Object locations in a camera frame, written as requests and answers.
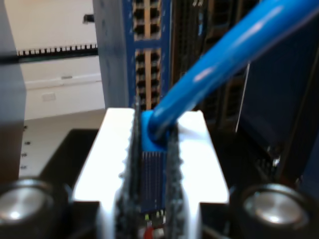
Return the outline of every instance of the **white wall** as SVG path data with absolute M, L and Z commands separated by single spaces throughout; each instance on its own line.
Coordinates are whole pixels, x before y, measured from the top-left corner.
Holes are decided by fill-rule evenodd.
M 5 0 L 17 49 L 95 43 L 92 0 Z
M 105 107 L 98 57 L 27 63 L 21 69 L 27 88 L 26 120 Z
M 17 50 L 95 43 L 91 0 L 6 0 Z M 103 109 L 98 57 L 21 64 L 27 88 L 25 119 Z

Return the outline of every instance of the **port row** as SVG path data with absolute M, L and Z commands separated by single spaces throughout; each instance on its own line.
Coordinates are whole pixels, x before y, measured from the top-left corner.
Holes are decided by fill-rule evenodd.
M 134 40 L 159 39 L 161 33 L 160 1 L 133 2 Z
M 144 49 L 135 53 L 136 94 L 142 110 L 153 109 L 160 101 L 160 49 Z

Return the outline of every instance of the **red component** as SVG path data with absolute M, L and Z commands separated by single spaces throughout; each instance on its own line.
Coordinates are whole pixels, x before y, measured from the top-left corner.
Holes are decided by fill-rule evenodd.
M 144 232 L 144 239 L 153 239 L 154 228 L 146 228 Z

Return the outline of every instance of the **cable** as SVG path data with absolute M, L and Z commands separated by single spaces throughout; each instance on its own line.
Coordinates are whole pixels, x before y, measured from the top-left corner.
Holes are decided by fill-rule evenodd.
M 156 106 L 148 137 L 160 141 L 167 129 L 236 71 L 257 58 L 319 11 L 318 0 L 266 0 L 210 49 Z

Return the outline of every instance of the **silver knob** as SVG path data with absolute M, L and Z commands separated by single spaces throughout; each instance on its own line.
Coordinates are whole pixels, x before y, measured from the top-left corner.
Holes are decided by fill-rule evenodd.
M 305 220 L 303 208 L 280 192 L 258 192 L 246 199 L 244 208 L 262 221 L 273 225 L 290 225 Z
M 16 188 L 0 195 L 0 223 L 13 223 L 36 214 L 47 195 L 37 188 Z

